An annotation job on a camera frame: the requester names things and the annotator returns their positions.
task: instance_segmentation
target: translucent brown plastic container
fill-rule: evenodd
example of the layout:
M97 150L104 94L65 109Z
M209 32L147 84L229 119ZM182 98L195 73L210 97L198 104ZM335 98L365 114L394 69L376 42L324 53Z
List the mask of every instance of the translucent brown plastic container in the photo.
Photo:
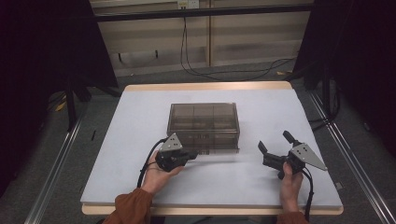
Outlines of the translucent brown plastic container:
M186 150L199 154L237 153L239 123L235 103L173 104L167 134L176 133Z

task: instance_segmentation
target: table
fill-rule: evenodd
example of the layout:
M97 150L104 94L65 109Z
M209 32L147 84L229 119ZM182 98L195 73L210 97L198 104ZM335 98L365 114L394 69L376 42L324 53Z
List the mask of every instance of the table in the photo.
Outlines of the table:
M284 95L282 96L283 99L288 101L286 105L277 100L281 95ZM149 149L160 138L163 138L166 133L167 119L163 117L166 117L166 114L169 115L169 109L165 108L163 111L161 104L168 104L168 102L165 102L169 101L169 98L166 98L168 96L172 96L172 100L175 103L180 101L201 103L199 101L212 100L216 102L218 99L235 99L241 128L239 140L241 149L240 153L235 155L222 157L210 157L209 155L199 157L194 162L189 161L186 169L174 177L156 195L151 208L151 214L154 216L266 216L281 213L282 210L277 197L278 191L276 191L280 183L276 177L277 171L261 165L262 155L257 149L259 140L262 140L271 153L279 156L286 155L290 146L283 139L283 131L281 130L287 129L296 139L306 142L321 158L315 138L304 115L304 109L288 82L132 85L126 87L121 96L119 106L81 197L84 214L110 214L114 210L115 196L120 193L128 193L133 189L135 181L137 181L135 177L138 176L138 170L143 165ZM253 102L253 107L257 107L248 109L245 105L249 104L249 102L251 105ZM272 108L262 108L264 105L271 105ZM277 106L282 108L280 112L276 111L275 107ZM258 113L258 110L259 114L262 113L267 118L271 118L271 116L275 118L279 113L286 113L287 117L292 116L292 118L267 119L265 124L271 126L271 128L269 129L268 127L267 129L269 130L265 130L265 127L263 127L263 134L256 136L257 134L254 133L255 128L251 124L255 125L255 123L261 123L261 121L250 122L251 118L246 116L246 114L253 116ZM284 122L284 120L288 119L291 120L290 123ZM144 131L146 127L143 127L142 123L146 124L145 126L149 126L148 131ZM149 132L149 135L144 135L144 138L142 138L140 135L136 137L128 134L128 132L136 135ZM141 148L141 146L145 146L147 149L142 152L137 149L131 149L131 147ZM211 178L213 173L208 171L213 170L222 172L219 181L217 178ZM341 214L344 208L329 174L315 168L310 169L310 171L314 177L314 187L316 187L311 214ZM205 179L202 179L205 181L202 185L202 187L205 186L204 188L199 186L200 181L194 182L197 178L201 178L199 176L203 176L201 172L206 172ZM227 185L225 189L219 190L219 186L224 186L224 181L234 181L236 178L238 181ZM304 181L300 191L299 205L306 203L309 191L306 182L307 180ZM189 188L194 188L194 186L198 186L196 187L198 189L188 191ZM249 189L249 191L233 190L233 188ZM221 192L227 190L236 193L233 197L222 197ZM252 203L244 202L245 198L252 201Z

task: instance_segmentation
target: black metal bar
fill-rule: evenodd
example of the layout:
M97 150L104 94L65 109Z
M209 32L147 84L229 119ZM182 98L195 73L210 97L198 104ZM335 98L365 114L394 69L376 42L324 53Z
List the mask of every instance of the black metal bar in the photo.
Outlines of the black metal bar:
M198 8L186 10L165 10L151 12L135 13L109 13L98 14L93 18L75 17L69 20L87 20L87 21L138 21L151 19L169 19L185 17L205 17L205 16L224 16L224 15L242 15L242 14L261 14L261 13L279 13L279 12L298 12L311 11L314 8L340 7L341 4L296 4L296 5L277 5L267 7L220 7L220 8Z

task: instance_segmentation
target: brown sleeve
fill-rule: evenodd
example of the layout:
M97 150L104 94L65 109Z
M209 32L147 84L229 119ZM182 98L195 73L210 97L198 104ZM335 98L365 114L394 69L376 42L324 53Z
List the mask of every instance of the brown sleeve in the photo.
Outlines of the brown sleeve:
M303 213L292 212L277 216L276 224L308 224L308 222L305 220Z
M103 223L149 224L152 197L152 194L142 189L135 189L129 194L117 196L116 210Z

